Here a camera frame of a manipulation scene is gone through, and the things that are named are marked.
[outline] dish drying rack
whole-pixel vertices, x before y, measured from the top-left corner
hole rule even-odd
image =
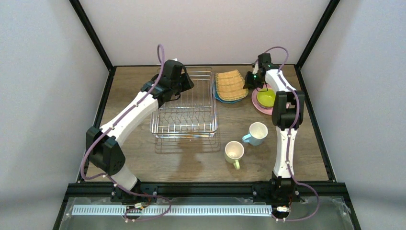
[[[150,129],[157,138],[212,137],[217,130],[213,69],[186,70],[194,87],[182,92],[178,100],[164,103],[151,116]]]

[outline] black metal frame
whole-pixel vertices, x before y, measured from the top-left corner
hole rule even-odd
[[[83,26],[85,27],[89,37],[91,38],[93,44],[95,45],[100,57],[104,61],[106,68],[109,70],[109,76],[104,87],[103,95],[99,104],[99,108],[94,121],[94,126],[99,127],[101,124],[101,119],[106,107],[107,99],[109,96],[110,88],[114,79],[115,71],[117,66],[114,66],[109,60],[100,40],[98,39],[96,32],[94,31],[84,9],[82,8],[79,0],[69,0],[74,8],[75,12],[78,14]],[[316,139],[320,148],[320,152],[324,161],[326,172],[328,175],[328,181],[311,181],[306,182],[311,185],[320,196],[341,196],[344,198],[346,205],[351,210],[351,220],[354,228],[356,230],[361,229],[359,222],[357,220],[354,208],[350,196],[347,192],[347,188],[344,183],[336,182],[334,172],[331,167],[331,162],[328,157],[326,147],[321,136],[321,132],[316,120],[310,98],[307,93],[307,88],[302,77],[301,68],[308,58],[311,50],[315,46],[318,38],[320,37],[324,27],[326,26],[329,18],[337,7],[339,0],[330,0],[323,16],[321,17],[316,29],[314,30],[306,48],[304,49],[299,61],[294,65],[300,86],[302,91],[305,92],[305,102],[310,114],[310,119],[316,134]],[[240,182],[240,183],[153,183],[153,182],[142,182],[141,192],[146,192],[146,189],[155,189],[157,193],[161,196],[166,197],[252,197],[254,201],[272,203],[267,197],[269,196],[269,190],[266,189],[270,186],[268,181],[257,181],[257,182]],[[59,229],[60,222],[62,220],[64,210],[67,205],[67,201],[70,197],[111,197],[112,190],[114,189],[113,184],[110,182],[85,182],[83,178],[78,175],[78,182],[68,185],[64,200],[62,202],[59,215],[55,221],[54,229]],[[297,187],[298,191],[302,196],[313,196],[313,193],[305,187]]]

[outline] mug handle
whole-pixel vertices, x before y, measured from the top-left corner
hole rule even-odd
[[[240,163],[238,162],[238,160],[236,160],[236,162],[234,162],[234,167],[239,170],[240,169]]]
[[[245,136],[242,137],[242,141],[243,141],[244,143],[248,143],[250,137],[251,137],[251,134],[247,134],[247,135],[245,135]]]

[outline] white mug with blue handle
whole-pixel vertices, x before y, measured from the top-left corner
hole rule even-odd
[[[249,132],[242,137],[242,141],[250,143],[253,146],[260,145],[268,135],[268,128],[261,122],[252,123],[249,126]]]

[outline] cable tray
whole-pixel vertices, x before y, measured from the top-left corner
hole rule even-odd
[[[123,216],[126,205],[74,205],[73,216]],[[156,216],[163,213],[167,205],[151,205],[129,212],[128,216]],[[269,217],[271,205],[172,205],[165,216],[253,216]]]

